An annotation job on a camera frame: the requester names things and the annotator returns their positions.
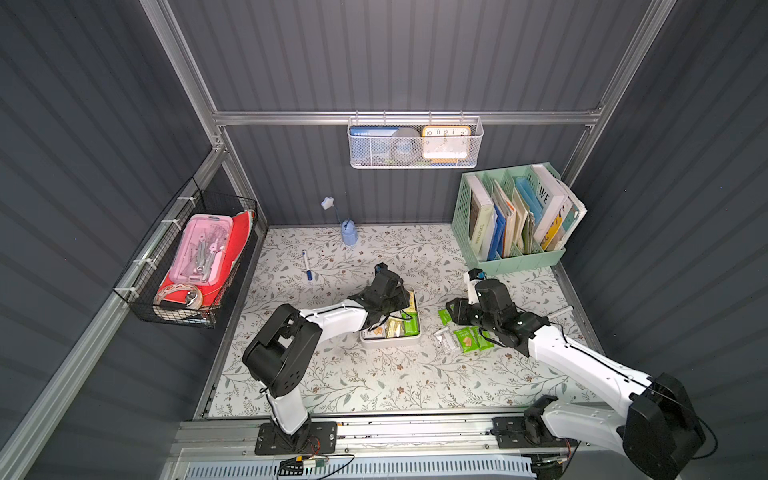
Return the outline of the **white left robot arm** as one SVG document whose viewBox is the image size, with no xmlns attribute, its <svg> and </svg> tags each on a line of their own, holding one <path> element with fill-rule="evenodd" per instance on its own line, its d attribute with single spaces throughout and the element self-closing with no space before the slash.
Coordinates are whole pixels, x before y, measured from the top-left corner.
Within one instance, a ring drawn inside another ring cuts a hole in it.
<svg viewBox="0 0 768 480">
<path fill-rule="evenodd" d="M 379 263 L 370 285 L 337 304 L 304 310 L 290 304 L 277 307 L 245 348 L 242 363 L 262 384 L 279 431 L 294 435 L 310 424 L 299 384 L 321 343 L 371 330 L 409 306 L 402 278 Z"/>
</svg>

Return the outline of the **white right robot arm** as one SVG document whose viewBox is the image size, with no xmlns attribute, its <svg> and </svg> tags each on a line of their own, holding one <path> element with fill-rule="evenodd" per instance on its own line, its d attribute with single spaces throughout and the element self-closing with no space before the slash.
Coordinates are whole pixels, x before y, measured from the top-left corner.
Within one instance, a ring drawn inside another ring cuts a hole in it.
<svg viewBox="0 0 768 480">
<path fill-rule="evenodd" d="M 700 459 L 700 449 L 715 435 L 678 379 L 651 376 L 579 344 L 548 317 L 517 307 L 507 286 L 480 269 L 468 271 L 464 281 L 466 297 L 446 305 L 454 323 L 564 373 L 603 402 L 589 407 L 542 396 L 523 414 L 530 443 L 590 443 L 624 455 L 651 479 L 674 479 Z"/>
</svg>

